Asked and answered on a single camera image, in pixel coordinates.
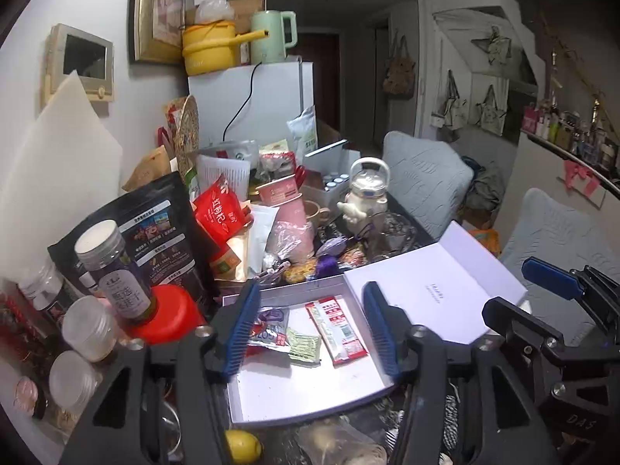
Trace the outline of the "purple white snack bag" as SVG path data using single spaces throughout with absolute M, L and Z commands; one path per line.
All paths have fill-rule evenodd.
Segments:
M 290 341 L 287 336 L 289 308 L 261 308 L 254 321 L 248 346 L 289 354 Z

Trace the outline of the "red white snack packet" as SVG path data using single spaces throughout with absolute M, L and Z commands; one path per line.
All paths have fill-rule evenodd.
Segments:
M 334 296 L 307 302 L 305 309 L 325 342 L 334 366 L 344 365 L 368 355 L 363 342 L 354 332 Z

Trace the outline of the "green tea sachet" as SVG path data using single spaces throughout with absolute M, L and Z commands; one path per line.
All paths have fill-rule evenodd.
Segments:
M 288 329 L 287 339 L 290 343 L 288 356 L 291 361 L 308 365 L 319 365 L 322 338 L 300 334 L 295 332 L 295 330 Z

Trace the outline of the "clear bag with nuts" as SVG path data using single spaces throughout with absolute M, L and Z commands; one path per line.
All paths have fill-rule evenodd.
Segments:
M 344 418 L 304 425 L 296 432 L 295 438 L 311 464 L 388 463 L 385 447 L 358 431 Z

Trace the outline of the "black white gingham cloth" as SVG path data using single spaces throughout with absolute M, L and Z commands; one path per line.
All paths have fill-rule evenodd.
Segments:
M 458 409 L 458 395 L 447 395 L 443 413 L 443 444 L 441 444 L 438 459 L 439 465 L 449 465 L 453 463 L 452 455 L 458 445 Z

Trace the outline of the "red plastic canister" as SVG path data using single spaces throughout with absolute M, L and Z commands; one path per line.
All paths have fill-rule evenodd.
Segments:
M 198 305 L 182 287 L 161 284 L 152 287 L 157 309 L 148 320 L 130 324 L 122 329 L 130 338 L 143 339 L 148 345 L 180 340 L 196 327 L 206 323 Z

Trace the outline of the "lavender open gift box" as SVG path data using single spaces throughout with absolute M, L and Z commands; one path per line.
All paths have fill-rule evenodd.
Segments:
M 352 407 L 385 394 L 393 382 L 382 370 L 377 348 L 363 313 L 363 286 L 375 281 L 389 305 L 404 310 L 441 339 L 470 344 L 487 333 L 483 305 L 502 297 L 518 305 L 525 288 L 499 260 L 456 222 L 440 240 L 396 257 L 373 262 L 343 275 L 268 289 L 265 308 L 288 311 L 288 326 L 297 334 L 317 335 L 313 302 L 335 308 L 338 339 L 353 339 L 365 354 L 333 363 L 323 340 L 320 361 L 304 366 L 276 351 L 245 359 L 228 383 L 231 420 L 241 426 L 308 420 Z

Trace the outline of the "pink cup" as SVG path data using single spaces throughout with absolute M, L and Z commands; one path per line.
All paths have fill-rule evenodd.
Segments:
M 312 228 L 307 222 L 303 194 L 297 188 L 295 176 L 289 175 L 257 187 L 265 206 L 277 209 L 276 233 L 294 245 L 291 262 L 305 262 L 313 255 Z

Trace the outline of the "yellow-green pear fruit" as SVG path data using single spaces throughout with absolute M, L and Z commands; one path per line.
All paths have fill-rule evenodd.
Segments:
M 263 445 L 261 441 L 248 431 L 229 429 L 225 431 L 232 462 L 236 465 L 253 464 L 261 458 Z

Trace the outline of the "light blue quilted cushion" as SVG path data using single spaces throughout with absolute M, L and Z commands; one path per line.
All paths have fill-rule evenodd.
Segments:
M 432 238 L 456 217 L 474 171 L 450 145 L 390 131 L 382 160 L 390 168 L 389 193 Z

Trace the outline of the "brown-filled clear jar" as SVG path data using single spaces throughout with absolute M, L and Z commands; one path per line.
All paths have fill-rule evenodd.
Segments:
M 119 341 L 119 327 L 108 307 L 95 296 L 84 296 L 66 311 L 61 333 L 64 341 L 85 360 L 105 360 Z

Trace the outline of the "mint green kettle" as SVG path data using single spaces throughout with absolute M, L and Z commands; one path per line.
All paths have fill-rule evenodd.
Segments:
M 252 64 L 284 62 L 287 51 L 296 46 L 296 13 L 292 10 L 264 10 L 254 13 L 250 20 L 251 31 L 267 31 L 267 36 L 251 42 Z

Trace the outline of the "yellow enamel pot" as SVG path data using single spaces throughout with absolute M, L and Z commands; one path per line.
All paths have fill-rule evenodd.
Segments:
M 182 57 L 189 77 L 237 67 L 241 45 L 269 37 L 267 29 L 239 34 L 230 20 L 195 24 L 182 32 Z

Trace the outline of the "framed picture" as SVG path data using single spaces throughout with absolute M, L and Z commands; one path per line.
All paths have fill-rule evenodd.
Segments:
M 129 0 L 128 10 L 130 59 L 179 64 L 186 0 Z

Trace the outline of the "beige wall intercom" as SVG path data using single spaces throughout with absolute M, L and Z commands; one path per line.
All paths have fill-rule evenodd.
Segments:
M 58 23 L 46 41 L 41 101 L 45 105 L 66 77 L 78 74 L 93 102 L 115 99 L 114 45 L 81 29 Z

